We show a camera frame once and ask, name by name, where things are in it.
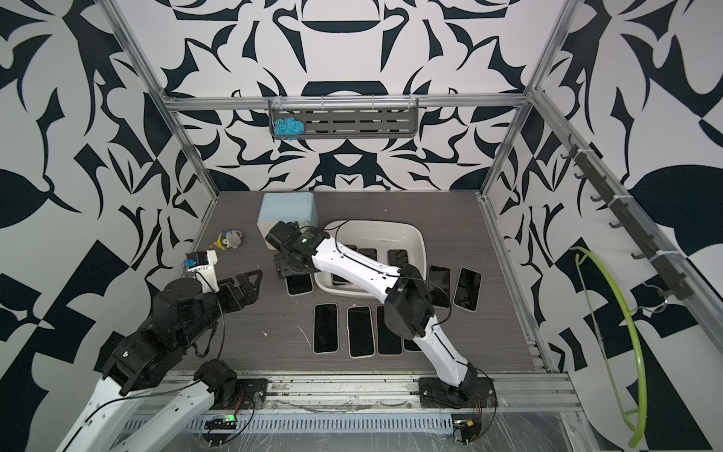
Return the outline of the black phone pink case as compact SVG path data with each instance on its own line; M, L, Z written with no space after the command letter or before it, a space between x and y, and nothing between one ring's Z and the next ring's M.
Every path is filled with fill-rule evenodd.
M339 350L338 308L336 304L318 304L314 307L315 354L335 353Z

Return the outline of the white plastic storage tub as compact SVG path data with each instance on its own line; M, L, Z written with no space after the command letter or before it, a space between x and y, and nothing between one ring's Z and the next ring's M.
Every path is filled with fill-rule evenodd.
M406 250L410 265L416 267L423 278L427 278L427 252L421 232L406 223L376 220L335 220L325 230L348 248L358 252L360 248L378 251L378 262L388 265L388 250ZM337 275L320 272L314 275L314 282L331 295L347 298L374 299L363 288L350 284Z

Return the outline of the black phone white case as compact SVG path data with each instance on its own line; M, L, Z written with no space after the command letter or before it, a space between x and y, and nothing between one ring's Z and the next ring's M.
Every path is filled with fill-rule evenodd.
M377 349L381 356L399 356L403 352L402 339L393 333L385 323L385 311L382 305L377 307Z

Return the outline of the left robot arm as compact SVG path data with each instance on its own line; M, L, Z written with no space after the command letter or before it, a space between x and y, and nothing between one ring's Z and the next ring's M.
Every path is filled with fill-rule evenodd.
M203 289L205 276L170 282L154 297L152 314L113 350L58 450L160 451L212 408L256 410L267 388L244 388L237 373L218 357L203 363L189 384L166 392L158 387L188 350L197 350L203 335L225 328L227 314L258 300L262 281L263 272L256 269L223 280L210 291ZM144 401L163 395L169 403L121 440L127 421Z

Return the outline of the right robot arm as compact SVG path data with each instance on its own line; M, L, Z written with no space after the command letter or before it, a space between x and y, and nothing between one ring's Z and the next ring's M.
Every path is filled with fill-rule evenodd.
M429 285L419 269L384 265L339 242L330 232L295 222L277 222L265 241L278 253L280 277L327 272L363 289L384 306L386 327L414 342L436 371L420 392L434 405L461 409L485 407L495 396L493 383L459 353L442 330Z

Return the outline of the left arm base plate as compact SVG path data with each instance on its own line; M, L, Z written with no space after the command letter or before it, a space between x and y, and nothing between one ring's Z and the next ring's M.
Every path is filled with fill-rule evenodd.
M235 390L232 392L230 402L226 405L229 409L250 410L252 405L263 406L267 400L269 380L264 378L237 378Z

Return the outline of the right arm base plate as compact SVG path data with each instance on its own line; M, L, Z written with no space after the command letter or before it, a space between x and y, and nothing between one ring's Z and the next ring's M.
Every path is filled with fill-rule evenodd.
M497 405L493 382L485 377L478 377L463 388L453 387L438 378L421 378L418 393L425 409L487 409Z

